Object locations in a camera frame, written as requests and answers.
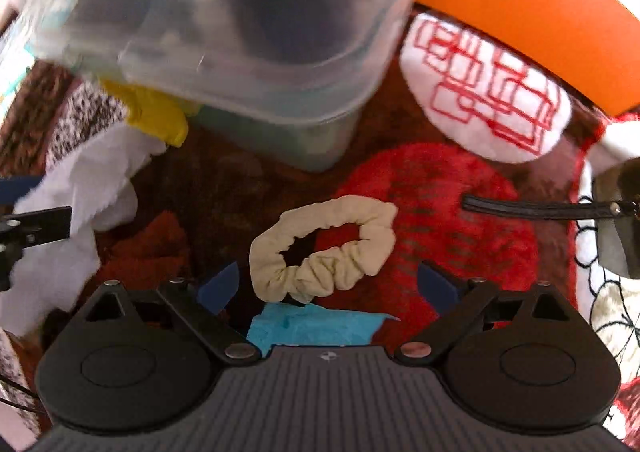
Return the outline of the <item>red knitted cloth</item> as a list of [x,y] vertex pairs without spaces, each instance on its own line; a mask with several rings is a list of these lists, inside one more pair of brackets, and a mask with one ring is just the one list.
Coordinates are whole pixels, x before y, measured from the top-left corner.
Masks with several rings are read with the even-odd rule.
[[134,179],[139,218],[99,239],[96,280],[152,289],[168,279],[205,283],[227,264],[246,264],[250,243],[283,212],[316,201],[361,195],[397,207],[396,244],[386,264],[349,290],[323,298],[330,310],[382,313],[374,342],[394,349],[434,321],[416,272],[428,262],[457,279],[481,277],[505,289],[536,281],[537,240],[526,221],[477,216],[463,194],[512,199],[512,183],[483,160],[442,143],[380,152],[348,173],[288,170],[245,154],[191,165],[166,155]]

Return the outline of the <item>clear plastic storage container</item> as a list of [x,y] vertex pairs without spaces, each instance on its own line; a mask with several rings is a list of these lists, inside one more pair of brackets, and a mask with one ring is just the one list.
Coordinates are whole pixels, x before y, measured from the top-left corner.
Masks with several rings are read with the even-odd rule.
[[200,106],[198,121],[308,171],[332,167],[413,0],[12,0],[38,57]]

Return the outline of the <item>white cloth red squares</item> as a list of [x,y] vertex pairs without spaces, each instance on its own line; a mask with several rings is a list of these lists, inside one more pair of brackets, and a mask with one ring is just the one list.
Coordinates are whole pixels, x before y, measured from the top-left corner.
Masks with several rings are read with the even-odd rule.
[[399,65],[434,127],[498,163],[524,164],[546,155],[572,115],[567,92],[536,67],[430,13],[413,19]]

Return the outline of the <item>blue surgical face mask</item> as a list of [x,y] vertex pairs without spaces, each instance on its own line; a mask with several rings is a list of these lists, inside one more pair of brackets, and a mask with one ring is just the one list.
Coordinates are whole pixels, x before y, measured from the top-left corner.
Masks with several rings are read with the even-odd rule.
[[330,310],[308,303],[267,303],[250,324],[247,339],[262,354],[273,346],[366,346],[386,321],[397,317],[384,313]]

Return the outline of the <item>beige fabric scrunchie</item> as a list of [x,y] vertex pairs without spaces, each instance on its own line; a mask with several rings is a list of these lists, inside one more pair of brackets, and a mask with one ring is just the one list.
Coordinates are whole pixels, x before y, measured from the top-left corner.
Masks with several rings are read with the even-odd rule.
[[[375,276],[392,254],[393,223],[398,208],[378,199],[346,195],[283,212],[279,221],[250,245],[250,278],[264,302],[292,297],[300,303],[350,290],[365,276]],[[355,224],[356,241],[315,251],[300,264],[288,265],[283,253],[297,238],[318,230]]]

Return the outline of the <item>black white speckled pouch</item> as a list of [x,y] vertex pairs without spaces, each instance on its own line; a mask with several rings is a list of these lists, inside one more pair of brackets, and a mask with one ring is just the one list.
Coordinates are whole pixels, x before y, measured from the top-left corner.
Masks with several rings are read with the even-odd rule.
[[127,115],[126,106],[98,84],[75,84],[56,114],[44,152],[44,169],[51,171],[81,144],[113,123],[123,123]]

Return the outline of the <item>white fluffy cloth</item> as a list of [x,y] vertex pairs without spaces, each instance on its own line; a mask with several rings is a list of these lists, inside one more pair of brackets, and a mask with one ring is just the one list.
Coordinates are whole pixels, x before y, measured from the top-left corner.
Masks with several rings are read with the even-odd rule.
[[15,205],[16,213],[70,206],[70,236],[24,250],[1,295],[1,327],[24,337],[55,310],[70,311],[101,267],[96,231],[134,219],[132,177],[167,145],[125,123],[115,123],[67,154]]

